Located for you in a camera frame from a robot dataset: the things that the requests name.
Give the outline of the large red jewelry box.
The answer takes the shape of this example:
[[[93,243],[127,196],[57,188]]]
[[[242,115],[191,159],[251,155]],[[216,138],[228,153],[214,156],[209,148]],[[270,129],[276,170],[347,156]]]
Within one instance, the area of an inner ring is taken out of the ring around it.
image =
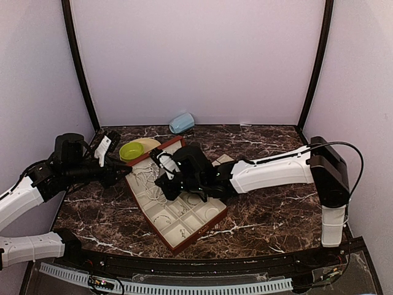
[[[160,171],[148,153],[128,165],[133,169],[125,178],[133,199],[148,225],[173,255],[184,251],[227,216],[227,206],[218,199],[203,202],[199,196],[183,192],[175,200],[167,200],[154,184]],[[219,210],[210,220],[204,216],[208,208]]]

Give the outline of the small red jewelry tray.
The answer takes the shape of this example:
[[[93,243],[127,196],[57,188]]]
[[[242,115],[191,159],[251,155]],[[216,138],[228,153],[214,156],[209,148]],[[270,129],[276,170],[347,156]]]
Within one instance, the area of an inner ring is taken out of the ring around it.
[[[231,158],[229,155],[223,154],[218,159],[213,161],[212,164],[215,167],[215,166],[221,165],[223,163],[231,162],[231,161],[234,161],[234,159]]]

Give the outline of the white bangle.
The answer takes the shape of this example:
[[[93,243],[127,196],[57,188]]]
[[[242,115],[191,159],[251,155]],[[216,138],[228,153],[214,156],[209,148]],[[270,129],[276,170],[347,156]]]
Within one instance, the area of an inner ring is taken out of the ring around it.
[[[218,213],[219,213],[219,210],[217,208],[208,208],[205,211],[204,216],[207,220],[210,220],[210,219],[214,218]]]

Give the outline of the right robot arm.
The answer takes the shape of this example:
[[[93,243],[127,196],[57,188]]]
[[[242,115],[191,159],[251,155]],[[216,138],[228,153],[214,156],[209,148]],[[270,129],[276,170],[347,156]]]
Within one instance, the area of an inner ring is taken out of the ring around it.
[[[348,168],[334,150],[336,142],[315,136],[296,150],[257,160],[232,160],[213,165],[196,146],[184,146],[173,154],[159,147],[149,155],[164,172],[155,180],[167,200],[181,193],[226,200],[239,194],[266,187],[287,184],[310,184],[316,187],[322,208],[321,244],[313,254],[320,267],[330,264],[337,256],[348,205],[354,186],[349,185]]]

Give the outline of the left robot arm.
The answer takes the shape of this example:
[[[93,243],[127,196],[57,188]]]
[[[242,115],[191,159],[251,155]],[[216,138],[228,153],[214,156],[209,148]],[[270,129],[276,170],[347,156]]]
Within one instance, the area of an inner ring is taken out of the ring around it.
[[[132,171],[130,166],[108,155],[119,141],[117,132],[105,133],[95,147],[81,134],[57,136],[49,158],[28,166],[18,181],[1,194],[1,229],[73,185],[84,187],[97,181],[107,189],[117,184]],[[25,237],[1,237],[1,268],[62,257],[73,268],[81,268],[87,262],[87,255],[80,248],[80,240],[67,229]]]

